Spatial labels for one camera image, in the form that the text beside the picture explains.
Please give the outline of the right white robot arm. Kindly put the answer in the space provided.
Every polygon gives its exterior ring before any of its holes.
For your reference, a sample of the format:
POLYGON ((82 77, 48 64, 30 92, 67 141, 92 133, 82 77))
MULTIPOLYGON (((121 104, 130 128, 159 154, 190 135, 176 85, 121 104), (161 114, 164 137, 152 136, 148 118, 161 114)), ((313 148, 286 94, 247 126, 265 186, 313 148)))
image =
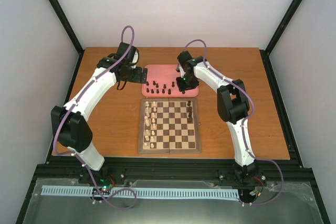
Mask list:
POLYGON ((256 173, 255 155, 248 133, 249 100, 244 83, 233 80, 214 69, 203 57, 193 58, 187 51, 177 57, 180 77, 176 83, 180 92, 192 90, 202 80, 217 95, 217 112, 230 131, 236 162, 235 177, 245 185, 256 173))

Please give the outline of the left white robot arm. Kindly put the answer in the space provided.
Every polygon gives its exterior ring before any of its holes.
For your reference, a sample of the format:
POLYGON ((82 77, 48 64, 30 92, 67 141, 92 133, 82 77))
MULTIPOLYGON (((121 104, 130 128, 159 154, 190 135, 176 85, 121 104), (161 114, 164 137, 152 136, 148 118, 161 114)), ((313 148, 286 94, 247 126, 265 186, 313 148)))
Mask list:
POLYGON ((88 125, 91 112, 105 93, 115 84, 146 83, 147 69, 137 66, 140 54, 124 58, 110 54, 102 58, 83 88, 62 107, 51 111, 53 151, 56 155, 76 156, 82 166, 91 169, 91 178, 97 183, 108 180, 109 170, 103 166, 104 157, 94 146, 93 133, 88 125))

